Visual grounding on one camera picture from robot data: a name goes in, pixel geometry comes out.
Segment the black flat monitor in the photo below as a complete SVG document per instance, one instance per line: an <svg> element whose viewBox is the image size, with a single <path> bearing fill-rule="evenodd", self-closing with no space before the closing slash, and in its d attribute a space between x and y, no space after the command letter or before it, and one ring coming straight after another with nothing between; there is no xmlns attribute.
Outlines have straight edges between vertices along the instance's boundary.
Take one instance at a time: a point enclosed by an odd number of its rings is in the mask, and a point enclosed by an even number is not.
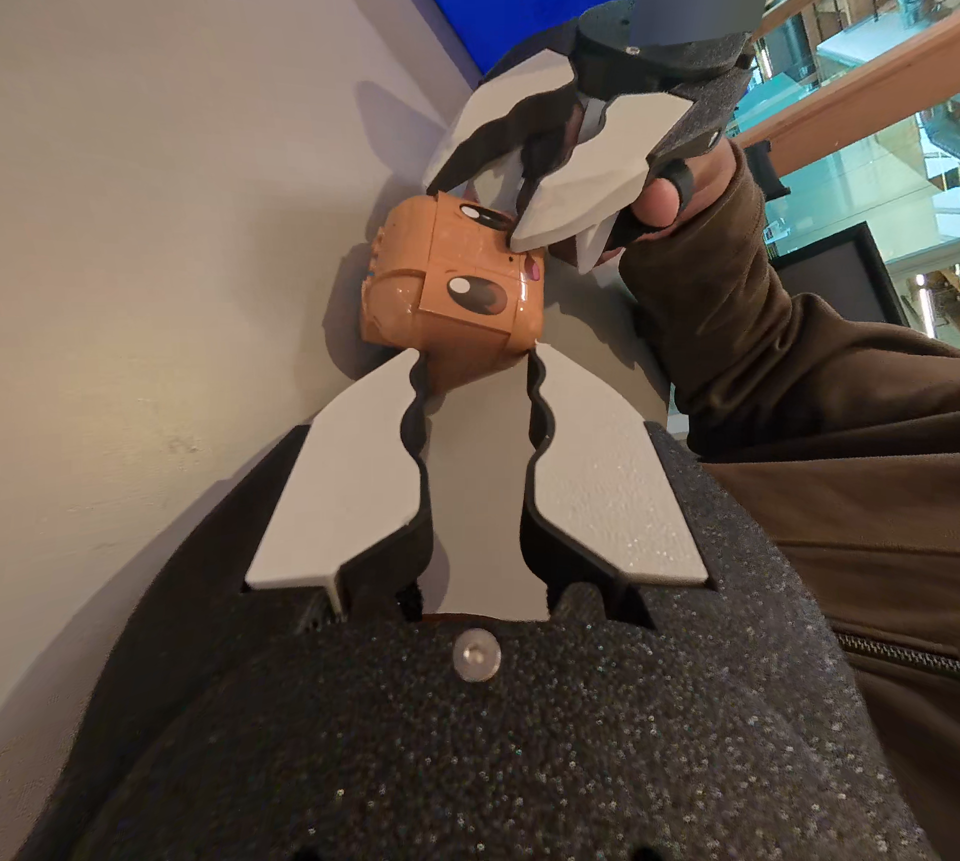
<svg viewBox="0 0 960 861"><path fill-rule="evenodd" d="M864 221L775 257L772 266L792 297L815 295L852 322L909 326L894 282Z"/></svg>

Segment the brown lego head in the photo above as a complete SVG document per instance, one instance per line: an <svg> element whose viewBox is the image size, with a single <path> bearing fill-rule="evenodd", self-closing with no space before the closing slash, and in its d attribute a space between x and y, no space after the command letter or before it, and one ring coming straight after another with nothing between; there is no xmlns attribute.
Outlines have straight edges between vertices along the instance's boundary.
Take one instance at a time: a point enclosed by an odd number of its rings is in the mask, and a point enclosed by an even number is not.
<svg viewBox="0 0 960 861"><path fill-rule="evenodd" d="M542 338L546 252L514 251L516 219L461 197L414 195L370 247L361 337L426 357L440 396L510 368Z"/></svg>

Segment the person's brown zip jacket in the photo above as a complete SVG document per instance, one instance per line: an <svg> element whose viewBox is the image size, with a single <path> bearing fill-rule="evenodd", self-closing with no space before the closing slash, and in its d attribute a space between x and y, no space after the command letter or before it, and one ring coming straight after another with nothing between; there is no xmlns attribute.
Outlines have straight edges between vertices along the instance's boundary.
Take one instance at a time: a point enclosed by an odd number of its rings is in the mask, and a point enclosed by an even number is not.
<svg viewBox="0 0 960 861"><path fill-rule="evenodd" d="M904 798L958 859L958 412L756 444L696 420L689 441L816 599Z"/></svg>

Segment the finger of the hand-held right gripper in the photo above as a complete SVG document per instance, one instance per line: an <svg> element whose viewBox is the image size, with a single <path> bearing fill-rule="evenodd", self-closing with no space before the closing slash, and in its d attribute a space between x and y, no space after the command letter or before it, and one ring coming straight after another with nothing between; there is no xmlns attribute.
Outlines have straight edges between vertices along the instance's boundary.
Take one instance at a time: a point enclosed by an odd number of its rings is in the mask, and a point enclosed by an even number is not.
<svg viewBox="0 0 960 861"><path fill-rule="evenodd" d="M539 51L469 96L424 171L423 192L461 190L485 207L522 215L577 140L573 67L565 55Z"/></svg>
<svg viewBox="0 0 960 861"><path fill-rule="evenodd" d="M691 107L668 93L606 103L597 132L538 183L510 249L528 253L573 238L578 255L603 255L619 212L642 193L648 155Z"/></svg>

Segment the wooden beam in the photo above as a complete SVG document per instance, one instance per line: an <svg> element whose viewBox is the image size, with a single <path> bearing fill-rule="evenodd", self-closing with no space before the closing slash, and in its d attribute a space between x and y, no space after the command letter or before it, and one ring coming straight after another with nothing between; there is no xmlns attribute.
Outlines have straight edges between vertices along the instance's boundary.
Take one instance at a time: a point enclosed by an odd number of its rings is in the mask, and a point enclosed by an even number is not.
<svg viewBox="0 0 960 861"><path fill-rule="evenodd" d="M933 108L959 92L959 16L915 34L736 137L769 141L779 176Z"/></svg>

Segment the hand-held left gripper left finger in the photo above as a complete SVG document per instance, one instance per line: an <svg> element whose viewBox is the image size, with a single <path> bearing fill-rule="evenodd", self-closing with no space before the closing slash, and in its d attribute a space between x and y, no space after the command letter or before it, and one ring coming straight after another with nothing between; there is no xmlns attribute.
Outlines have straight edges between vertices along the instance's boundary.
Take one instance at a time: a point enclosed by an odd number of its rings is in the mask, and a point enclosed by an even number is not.
<svg viewBox="0 0 960 861"><path fill-rule="evenodd" d="M407 348L316 414L246 570L250 589L398 593L426 571L426 381L426 357Z"/></svg>

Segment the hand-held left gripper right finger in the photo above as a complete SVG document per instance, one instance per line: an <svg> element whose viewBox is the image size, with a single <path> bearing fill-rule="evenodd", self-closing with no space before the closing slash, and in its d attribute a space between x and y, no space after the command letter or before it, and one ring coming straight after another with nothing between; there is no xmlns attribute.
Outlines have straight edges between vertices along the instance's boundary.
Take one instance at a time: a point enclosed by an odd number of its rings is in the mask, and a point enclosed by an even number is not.
<svg viewBox="0 0 960 861"><path fill-rule="evenodd" d="M529 356L521 551L549 589L702 588L709 572L642 414L552 345Z"/></svg>

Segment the person's right hand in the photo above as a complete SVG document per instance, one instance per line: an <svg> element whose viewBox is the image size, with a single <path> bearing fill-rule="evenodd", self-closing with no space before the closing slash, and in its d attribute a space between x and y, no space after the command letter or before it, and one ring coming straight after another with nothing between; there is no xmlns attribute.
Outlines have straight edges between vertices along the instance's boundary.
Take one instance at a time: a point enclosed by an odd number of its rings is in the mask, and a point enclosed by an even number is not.
<svg viewBox="0 0 960 861"><path fill-rule="evenodd" d="M713 206L727 191L738 171L738 160L731 138L721 134L707 153L686 161L691 173L693 192L680 209L680 195L672 181L655 178L645 184L630 213L643 226L651 229L634 235L633 241L664 241L677 233L697 215Z"/></svg>

